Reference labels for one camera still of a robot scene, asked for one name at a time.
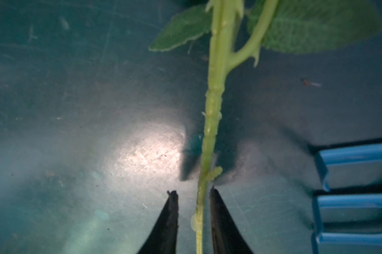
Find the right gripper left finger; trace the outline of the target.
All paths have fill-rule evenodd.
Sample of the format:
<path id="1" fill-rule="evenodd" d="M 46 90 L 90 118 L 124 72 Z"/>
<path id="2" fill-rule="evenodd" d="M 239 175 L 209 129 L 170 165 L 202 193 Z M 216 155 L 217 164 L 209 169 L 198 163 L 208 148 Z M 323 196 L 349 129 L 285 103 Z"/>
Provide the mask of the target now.
<path id="1" fill-rule="evenodd" d="M 168 199 L 147 240 L 138 254 L 175 254 L 177 250 L 179 204 L 175 190 Z"/>

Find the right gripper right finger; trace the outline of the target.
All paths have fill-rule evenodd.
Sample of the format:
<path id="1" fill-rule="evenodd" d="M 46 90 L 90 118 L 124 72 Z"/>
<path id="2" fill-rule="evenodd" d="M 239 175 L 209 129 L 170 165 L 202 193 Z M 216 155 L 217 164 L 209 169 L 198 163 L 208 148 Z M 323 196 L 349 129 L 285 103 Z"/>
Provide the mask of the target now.
<path id="1" fill-rule="evenodd" d="M 210 190 L 210 211 L 214 253 L 253 254 L 215 187 Z"/>

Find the blue rose stem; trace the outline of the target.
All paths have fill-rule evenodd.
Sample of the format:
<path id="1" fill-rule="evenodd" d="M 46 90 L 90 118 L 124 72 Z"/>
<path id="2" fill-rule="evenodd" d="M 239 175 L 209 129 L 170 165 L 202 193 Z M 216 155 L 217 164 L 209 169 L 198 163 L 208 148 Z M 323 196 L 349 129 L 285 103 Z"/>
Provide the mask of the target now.
<path id="1" fill-rule="evenodd" d="M 261 49 L 305 55 L 335 50 L 382 32 L 382 15 L 371 1 L 208 1 L 174 16 L 149 46 L 166 52 L 210 34 L 207 92 L 196 211 L 191 225 L 203 253 L 207 188 L 223 172 L 213 163 L 228 74 Z"/>

